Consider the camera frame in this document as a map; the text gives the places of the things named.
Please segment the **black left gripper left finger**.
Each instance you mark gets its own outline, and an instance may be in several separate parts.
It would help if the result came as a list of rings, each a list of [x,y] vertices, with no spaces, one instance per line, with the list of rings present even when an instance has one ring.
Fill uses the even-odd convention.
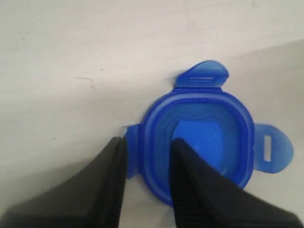
[[[114,137],[79,173],[12,206],[6,228],[117,228],[127,178],[127,141]]]

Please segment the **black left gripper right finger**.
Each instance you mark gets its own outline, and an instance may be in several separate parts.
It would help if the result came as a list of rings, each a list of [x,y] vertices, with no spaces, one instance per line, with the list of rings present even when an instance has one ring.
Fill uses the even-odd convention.
[[[181,138],[170,147],[169,183],[178,228],[302,228],[292,212],[222,176]]]

